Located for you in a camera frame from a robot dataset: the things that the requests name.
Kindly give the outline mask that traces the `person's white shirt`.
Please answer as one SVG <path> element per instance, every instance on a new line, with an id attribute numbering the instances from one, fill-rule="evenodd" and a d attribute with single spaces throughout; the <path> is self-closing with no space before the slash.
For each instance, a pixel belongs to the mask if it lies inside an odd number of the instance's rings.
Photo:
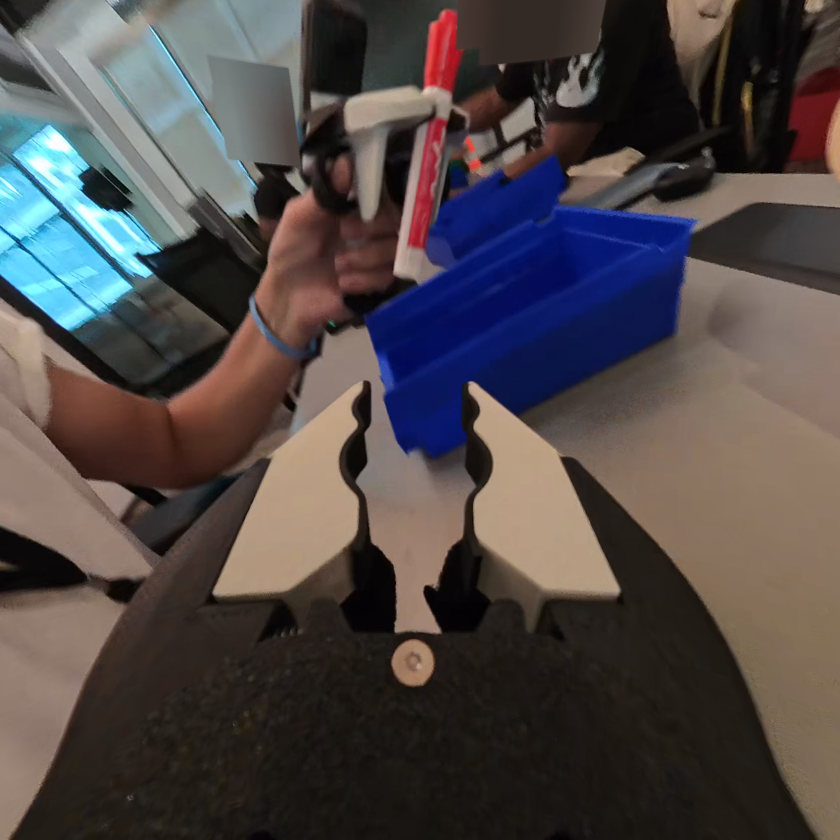
<path id="1" fill-rule="evenodd" d="M 80 586 L 2 595 L 1 825 L 8 838 L 121 614 L 87 577 L 136 580 L 155 560 L 45 434 L 50 387 L 39 325 L 2 311 L 1 345 L 1 524 L 82 573 Z"/>

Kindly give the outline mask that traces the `red white marker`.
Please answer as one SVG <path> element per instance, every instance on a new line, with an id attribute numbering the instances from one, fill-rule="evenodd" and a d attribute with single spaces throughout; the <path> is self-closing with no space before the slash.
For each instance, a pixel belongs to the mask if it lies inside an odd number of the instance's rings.
<path id="1" fill-rule="evenodd" d="M 462 56 L 457 26 L 456 11 L 445 9 L 427 30 L 422 95 L 432 110 L 414 135 L 394 264 L 396 278 L 418 284 L 428 278 L 431 266 L 426 256 L 427 236 L 438 208 L 447 126 Z"/>

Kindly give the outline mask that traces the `blue storage bin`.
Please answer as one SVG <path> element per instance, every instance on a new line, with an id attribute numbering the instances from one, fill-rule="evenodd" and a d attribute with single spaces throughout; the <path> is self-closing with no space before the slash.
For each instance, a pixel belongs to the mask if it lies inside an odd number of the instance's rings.
<path id="1" fill-rule="evenodd" d="M 461 446 L 463 386 L 521 414 L 677 330 L 694 219 L 558 206 L 366 319 L 400 449 Z"/>
<path id="2" fill-rule="evenodd" d="M 429 262 L 449 268 L 513 228 L 543 221 L 564 190 L 565 172 L 554 157 L 515 179 L 494 172 L 440 207 L 427 238 Z"/>

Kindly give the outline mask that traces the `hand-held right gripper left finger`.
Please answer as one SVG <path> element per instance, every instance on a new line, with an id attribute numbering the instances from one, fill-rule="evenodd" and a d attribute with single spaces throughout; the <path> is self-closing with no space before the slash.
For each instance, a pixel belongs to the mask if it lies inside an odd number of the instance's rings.
<path id="1" fill-rule="evenodd" d="M 331 600 L 352 629 L 391 634 L 393 564 L 371 540 L 358 477 L 367 465 L 371 384 L 351 386 L 270 458 L 212 589 L 223 604 L 280 602 L 302 627 Z"/>

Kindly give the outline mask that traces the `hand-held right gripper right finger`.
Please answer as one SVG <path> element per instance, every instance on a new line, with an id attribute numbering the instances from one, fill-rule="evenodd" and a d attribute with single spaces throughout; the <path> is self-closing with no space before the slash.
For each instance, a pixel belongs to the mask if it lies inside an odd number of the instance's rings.
<path id="1" fill-rule="evenodd" d="M 621 586 L 559 452 L 475 382 L 462 392 L 464 527 L 427 604 L 444 634 L 474 633 L 512 603 L 531 633 L 560 603 L 615 605 Z"/>

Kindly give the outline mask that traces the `blue wristband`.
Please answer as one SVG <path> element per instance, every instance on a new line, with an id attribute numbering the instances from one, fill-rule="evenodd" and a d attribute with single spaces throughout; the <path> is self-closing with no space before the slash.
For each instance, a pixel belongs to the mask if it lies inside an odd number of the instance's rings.
<path id="1" fill-rule="evenodd" d="M 248 313 L 259 331 L 259 334 L 274 350 L 286 356 L 288 359 L 304 364 L 309 363 L 320 356 L 322 351 L 322 336 L 320 335 L 312 339 L 303 348 L 290 346 L 275 335 L 263 319 L 255 294 L 252 294 L 248 299 Z"/>

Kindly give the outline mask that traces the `person's left forearm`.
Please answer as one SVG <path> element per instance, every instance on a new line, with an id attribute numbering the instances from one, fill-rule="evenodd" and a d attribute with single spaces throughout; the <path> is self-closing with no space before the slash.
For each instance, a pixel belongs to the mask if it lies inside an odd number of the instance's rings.
<path id="1" fill-rule="evenodd" d="M 45 433 L 87 479 L 193 487 L 239 465 L 273 432 L 300 368 L 250 316 L 213 369 L 167 402 L 50 364 Z"/>

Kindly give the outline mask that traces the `black computer mouse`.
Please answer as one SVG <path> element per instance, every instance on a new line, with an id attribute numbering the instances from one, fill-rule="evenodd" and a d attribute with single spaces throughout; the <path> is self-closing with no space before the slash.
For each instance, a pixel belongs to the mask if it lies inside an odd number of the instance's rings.
<path id="1" fill-rule="evenodd" d="M 717 165 L 710 155 L 700 155 L 686 163 L 674 164 L 654 184 L 652 195 L 661 203 L 678 201 L 708 189 Z"/>

